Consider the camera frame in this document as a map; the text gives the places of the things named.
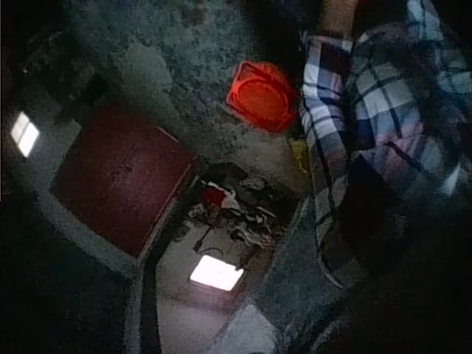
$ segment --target person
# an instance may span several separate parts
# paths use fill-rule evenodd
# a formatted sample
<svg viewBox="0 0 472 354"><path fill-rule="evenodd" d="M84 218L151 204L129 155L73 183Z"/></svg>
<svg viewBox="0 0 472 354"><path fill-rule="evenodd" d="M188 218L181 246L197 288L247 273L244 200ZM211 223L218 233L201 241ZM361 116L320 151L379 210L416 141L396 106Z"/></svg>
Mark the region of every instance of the person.
<svg viewBox="0 0 472 354"><path fill-rule="evenodd" d="M299 110L316 256L340 288L381 273L409 235L472 201L470 52L429 0L406 1L404 20L353 40L357 6L322 2Z"/></svg>
<svg viewBox="0 0 472 354"><path fill-rule="evenodd" d="M324 0L305 36L314 228L303 232L342 296L336 314L307 313L281 353L470 345L472 55L429 0L404 4L401 20L353 39L358 0Z"/></svg>

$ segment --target cloth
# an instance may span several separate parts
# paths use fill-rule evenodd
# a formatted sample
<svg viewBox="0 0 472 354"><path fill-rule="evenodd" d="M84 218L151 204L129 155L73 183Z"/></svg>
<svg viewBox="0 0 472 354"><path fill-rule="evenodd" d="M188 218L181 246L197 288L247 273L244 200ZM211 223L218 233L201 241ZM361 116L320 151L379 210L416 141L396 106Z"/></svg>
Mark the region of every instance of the cloth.
<svg viewBox="0 0 472 354"><path fill-rule="evenodd" d="M356 42L308 36L316 256L338 287L347 264L376 272L413 229L472 201L472 56L429 1L406 6Z"/></svg>

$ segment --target orange plastic container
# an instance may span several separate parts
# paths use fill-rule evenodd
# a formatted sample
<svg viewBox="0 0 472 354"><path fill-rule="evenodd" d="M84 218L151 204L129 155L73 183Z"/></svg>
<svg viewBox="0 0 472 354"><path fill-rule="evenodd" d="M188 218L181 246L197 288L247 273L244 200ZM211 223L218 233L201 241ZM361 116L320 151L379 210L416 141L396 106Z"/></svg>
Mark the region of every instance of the orange plastic container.
<svg viewBox="0 0 472 354"><path fill-rule="evenodd" d="M296 115L297 92L271 63L243 61L237 68L226 103L250 123L283 131Z"/></svg>

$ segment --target wire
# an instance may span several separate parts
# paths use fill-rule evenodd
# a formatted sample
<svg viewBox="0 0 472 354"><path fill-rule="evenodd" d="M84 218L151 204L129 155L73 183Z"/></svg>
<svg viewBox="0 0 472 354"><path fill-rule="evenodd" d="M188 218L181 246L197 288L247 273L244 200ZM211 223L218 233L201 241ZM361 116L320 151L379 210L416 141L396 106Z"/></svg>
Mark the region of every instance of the wire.
<svg viewBox="0 0 472 354"><path fill-rule="evenodd" d="M218 247L209 247L207 249L202 249L201 251L197 252L198 254L203 254L204 252L207 251L218 251L220 252L221 256L224 257L224 252L222 249L219 249Z"/></svg>

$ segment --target light fixture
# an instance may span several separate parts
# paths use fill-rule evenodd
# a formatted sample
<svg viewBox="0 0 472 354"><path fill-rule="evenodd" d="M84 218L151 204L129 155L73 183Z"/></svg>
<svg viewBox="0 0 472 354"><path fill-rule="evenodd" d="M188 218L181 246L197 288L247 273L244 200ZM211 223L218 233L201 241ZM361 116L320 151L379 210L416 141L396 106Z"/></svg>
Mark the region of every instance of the light fixture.
<svg viewBox="0 0 472 354"><path fill-rule="evenodd" d="M234 265L204 255L190 276L190 280L213 288L230 291L243 276L243 273L243 269L236 271Z"/></svg>
<svg viewBox="0 0 472 354"><path fill-rule="evenodd" d="M39 136L39 130L30 122L30 118L21 112L13 126L11 136L24 157L28 157Z"/></svg>

